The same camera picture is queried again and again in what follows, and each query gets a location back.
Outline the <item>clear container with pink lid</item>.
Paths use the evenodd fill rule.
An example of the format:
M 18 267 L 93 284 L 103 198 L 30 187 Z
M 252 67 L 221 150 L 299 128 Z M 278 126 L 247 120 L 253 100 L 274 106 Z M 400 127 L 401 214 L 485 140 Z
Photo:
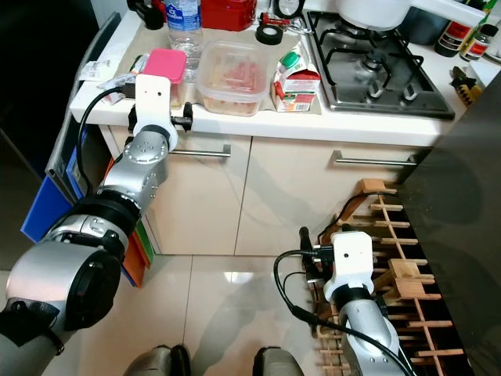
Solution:
M 153 49 L 148 54 L 141 74 L 166 78 L 172 85 L 179 85 L 185 75 L 188 59 L 182 51 L 166 48 Z

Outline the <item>dark grey fridge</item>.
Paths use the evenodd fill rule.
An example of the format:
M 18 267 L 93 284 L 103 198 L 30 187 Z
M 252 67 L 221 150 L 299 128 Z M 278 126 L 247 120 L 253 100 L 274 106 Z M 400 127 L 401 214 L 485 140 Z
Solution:
M 475 376 L 501 376 L 501 72 L 404 180 L 405 214 Z

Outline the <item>beige kitchen cabinet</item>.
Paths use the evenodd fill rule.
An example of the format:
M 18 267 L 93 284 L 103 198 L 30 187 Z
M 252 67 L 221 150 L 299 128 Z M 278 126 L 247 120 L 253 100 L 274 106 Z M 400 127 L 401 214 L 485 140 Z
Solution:
M 407 160 L 415 146 L 337 143 L 191 132 L 183 150 L 230 158 L 168 158 L 168 179 L 143 220 L 160 255 L 278 255 L 297 247 L 298 229 L 325 228 L 364 178 L 397 179 L 403 166 L 340 164 L 330 155 Z

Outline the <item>clear lidded food container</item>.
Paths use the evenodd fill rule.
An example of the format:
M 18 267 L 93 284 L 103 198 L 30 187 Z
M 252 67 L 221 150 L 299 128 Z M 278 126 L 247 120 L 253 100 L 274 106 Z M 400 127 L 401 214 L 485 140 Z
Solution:
M 236 41 L 204 46 L 196 73 L 198 103 L 212 114 L 254 116 L 269 94 L 266 50 Z

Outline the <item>wooden wine rack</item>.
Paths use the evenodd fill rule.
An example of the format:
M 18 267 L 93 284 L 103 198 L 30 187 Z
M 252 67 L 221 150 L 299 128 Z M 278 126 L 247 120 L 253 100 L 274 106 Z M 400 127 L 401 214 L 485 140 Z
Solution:
M 323 376 L 470 376 L 458 330 L 397 186 L 382 179 L 360 180 L 314 246 L 332 244 L 330 237 L 341 230 L 361 230 L 372 237 L 375 290 L 366 296 L 364 289 L 342 287 L 335 294 L 341 305 L 336 305 L 323 296 L 333 275 L 310 275 L 315 315 L 366 336 L 312 328 Z

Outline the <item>black tape roll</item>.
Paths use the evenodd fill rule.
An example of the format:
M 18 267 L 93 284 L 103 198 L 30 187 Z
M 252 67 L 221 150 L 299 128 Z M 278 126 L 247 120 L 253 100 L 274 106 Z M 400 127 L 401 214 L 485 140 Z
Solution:
M 255 29 L 255 39 L 265 45 L 279 45 L 282 43 L 284 35 L 285 29 L 275 24 L 261 23 L 261 25 L 258 25 L 258 28 Z

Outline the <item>grey right robot foot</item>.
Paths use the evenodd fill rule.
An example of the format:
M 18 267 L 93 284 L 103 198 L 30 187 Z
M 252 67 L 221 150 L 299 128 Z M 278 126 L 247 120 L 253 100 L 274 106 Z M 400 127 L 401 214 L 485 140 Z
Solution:
M 253 376 L 305 376 L 289 351 L 280 347 L 264 347 L 254 356 Z

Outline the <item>grey robot foot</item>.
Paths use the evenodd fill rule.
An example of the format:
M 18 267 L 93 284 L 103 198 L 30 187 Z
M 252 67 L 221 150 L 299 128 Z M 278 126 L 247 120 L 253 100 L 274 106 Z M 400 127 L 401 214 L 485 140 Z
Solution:
M 280 347 L 264 347 L 254 356 L 253 376 L 305 376 L 289 351 Z
M 135 358 L 122 376 L 189 376 L 178 347 L 157 346 Z

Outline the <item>orange and green boards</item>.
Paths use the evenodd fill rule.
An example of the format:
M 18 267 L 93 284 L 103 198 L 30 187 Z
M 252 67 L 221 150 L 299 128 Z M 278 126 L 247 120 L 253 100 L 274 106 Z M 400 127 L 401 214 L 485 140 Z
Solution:
M 128 237 L 128 247 L 123 258 L 123 273 L 133 287 L 140 289 L 146 279 L 146 272 L 153 264 L 155 248 L 147 236 L 146 227 L 137 223 L 132 235 Z

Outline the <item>tall black appliance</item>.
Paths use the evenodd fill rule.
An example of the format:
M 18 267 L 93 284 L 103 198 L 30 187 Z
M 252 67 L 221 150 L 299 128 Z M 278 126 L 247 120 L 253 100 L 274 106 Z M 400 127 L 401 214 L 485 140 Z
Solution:
M 1 129 L 11 144 L 3 201 L 27 211 L 63 128 L 77 68 L 98 26 L 89 0 L 0 0 Z

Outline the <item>blue flat board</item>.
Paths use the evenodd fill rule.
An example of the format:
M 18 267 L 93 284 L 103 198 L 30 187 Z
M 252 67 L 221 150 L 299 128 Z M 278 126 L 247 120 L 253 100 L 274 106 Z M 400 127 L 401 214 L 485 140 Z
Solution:
M 65 164 L 62 165 L 62 171 L 46 169 L 44 179 L 22 223 L 21 232 L 32 243 L 42 240 L 57 219 L 85 195 L 85 188 L 78 180 L 77 148 L 73 147 L 68 160 L 63 161 Z

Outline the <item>steel gas hob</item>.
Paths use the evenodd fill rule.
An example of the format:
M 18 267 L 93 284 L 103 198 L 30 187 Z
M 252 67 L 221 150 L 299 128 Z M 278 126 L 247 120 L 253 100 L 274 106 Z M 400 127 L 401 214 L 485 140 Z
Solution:
M 355 27 L 335 12 L 307 11 L 308 47 L 329 110 L 451 121 L 455 112 L 396 30 Z

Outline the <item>grey left robot foot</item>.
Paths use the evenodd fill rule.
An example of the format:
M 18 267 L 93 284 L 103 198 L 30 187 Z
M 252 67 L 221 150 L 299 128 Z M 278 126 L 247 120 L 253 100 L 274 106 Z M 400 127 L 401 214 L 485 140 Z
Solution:
M 189 376 L 178 347 L 157 346 L 135 358 L 122 376 Z

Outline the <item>black and yellow tool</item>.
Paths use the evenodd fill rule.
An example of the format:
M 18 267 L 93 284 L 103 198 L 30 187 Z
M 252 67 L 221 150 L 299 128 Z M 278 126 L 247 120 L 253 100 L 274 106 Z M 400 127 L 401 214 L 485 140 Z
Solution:
M 469 78 L 469 76 L 458 66 L 454 66 L 454 68 L 451 69 L 450 75 L 452 78 L 450 85 L 455 89 L 462 104 L 468 107 L 476 103 L 477 99 L 482 94 L 482 89 L 477 85 L 477 80 L 475 78 Z

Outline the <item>dark sauce bottle red label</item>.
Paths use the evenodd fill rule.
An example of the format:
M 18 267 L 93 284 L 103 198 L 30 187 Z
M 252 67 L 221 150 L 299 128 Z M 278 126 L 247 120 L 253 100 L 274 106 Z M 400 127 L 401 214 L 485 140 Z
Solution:
M 458 55 L 478 25 L 478 21 L 471 25 L 451 21 L 437 40 L 434 47 L 435 52 L 448 58 Z

